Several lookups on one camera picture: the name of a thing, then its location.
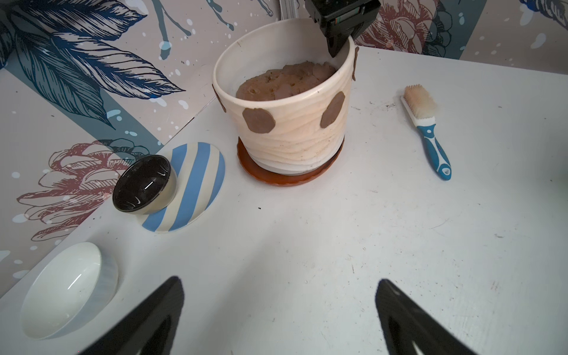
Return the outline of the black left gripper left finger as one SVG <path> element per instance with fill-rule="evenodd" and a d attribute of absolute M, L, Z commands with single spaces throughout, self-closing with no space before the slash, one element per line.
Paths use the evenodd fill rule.
<path fill-rule="evenodd" d="M 82 353 L 169 354 L 183 304 L 182 281 L 172 276 Z"/>

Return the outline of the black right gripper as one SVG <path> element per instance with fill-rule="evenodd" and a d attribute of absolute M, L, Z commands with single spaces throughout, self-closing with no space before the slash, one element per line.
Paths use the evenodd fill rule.
<path fill-rule="evenodd" d="M 306 10 L 327 38 L 335 58 L 350 38 L 360 36 L 378 16 L 379 0 L 307 0 Z"/>

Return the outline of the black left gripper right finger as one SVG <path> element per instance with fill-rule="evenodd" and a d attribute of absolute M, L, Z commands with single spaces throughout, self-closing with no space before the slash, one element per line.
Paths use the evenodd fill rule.
<path fill-rule="evenodd" d="M 375 304 L 389 354 L 475 354 L 390 280 L 378 283 Z"/>

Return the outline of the white ceramic flower pot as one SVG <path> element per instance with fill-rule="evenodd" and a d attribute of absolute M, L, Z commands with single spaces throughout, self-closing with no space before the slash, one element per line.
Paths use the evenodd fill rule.
<path fill-rule="evenodd" d="M 237 98 L 245 80 L 303 62 L 329 63 L 336 72 L 322 84 L 286 99 Z M 344 141 L 355 62 L 353 39 L 331 56 L 317 23 L 288 19 L 253 30 L 231 44 L 214 66 L 212 85 L 250 158 L 270 172 L 302 175 L 328 162 Z"/>

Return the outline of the blue white scrub brush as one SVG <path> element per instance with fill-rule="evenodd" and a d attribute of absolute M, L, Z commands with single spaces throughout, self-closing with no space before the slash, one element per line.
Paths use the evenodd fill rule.
<path fill-rule="evenodd" d="M 450 180 L 452 178 L 451 163 L 435 134 L 436 102 L 421 84 L 405 87 L 401 99 L 414 127 L 421 136 L 431 168 L 442 180 Z"/>

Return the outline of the terracotta pot saucer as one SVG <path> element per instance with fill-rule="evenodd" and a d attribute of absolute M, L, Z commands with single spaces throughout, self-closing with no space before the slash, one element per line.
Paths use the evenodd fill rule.
<path fill-rule="evenodd" d="M 335 155 L 321 167 L 316 168 L 311 172 L 303 173 L 300 175 L 277 174 L 275 172 L 271 172 L 262 168 L 253 161 L 240 138 L 238 139 L 237 144 L 237 155 L 238 160 L 241 163 L 241 167 L 244 169 L 244 171 L 260 182 L 280 187 L 300 186 L 324 174 L 339 157 L 340 153 L 342 152 L 344 143 L 345 142 L 343 141 Z"/>

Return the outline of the small white bowl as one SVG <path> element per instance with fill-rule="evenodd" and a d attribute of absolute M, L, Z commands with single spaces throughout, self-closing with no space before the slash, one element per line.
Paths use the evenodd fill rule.
<path fill-rule="evenodd" d="M 93 320 L 112 300 L 118 285 L 115 258 L 90 242 L 57 254 L 28 291 L 22 330 L 34 340 L 62 337 Z"/>

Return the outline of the small black bowl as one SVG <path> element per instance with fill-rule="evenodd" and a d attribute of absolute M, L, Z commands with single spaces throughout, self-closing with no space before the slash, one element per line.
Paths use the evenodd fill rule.
<path fill-rule="evenodd" d="M 162 155 L 137 160 L 118 179 L 114 207 L 127 214 L 153 214 L 166 208 L 177 191 L 177 173 Z"/>

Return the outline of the blue striped plate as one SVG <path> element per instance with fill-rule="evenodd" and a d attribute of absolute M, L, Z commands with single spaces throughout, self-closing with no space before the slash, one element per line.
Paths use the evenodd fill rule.
<path fill-rule="evenodd" d="M 137 216 L 144 229 L 155 233 L 174 232 L 200 217 L 220 192 L 226 172 L 222 153 L 210 143 L 185 143 L 164 156 L 177 175 L 176 194 L 166 208 Z"/>

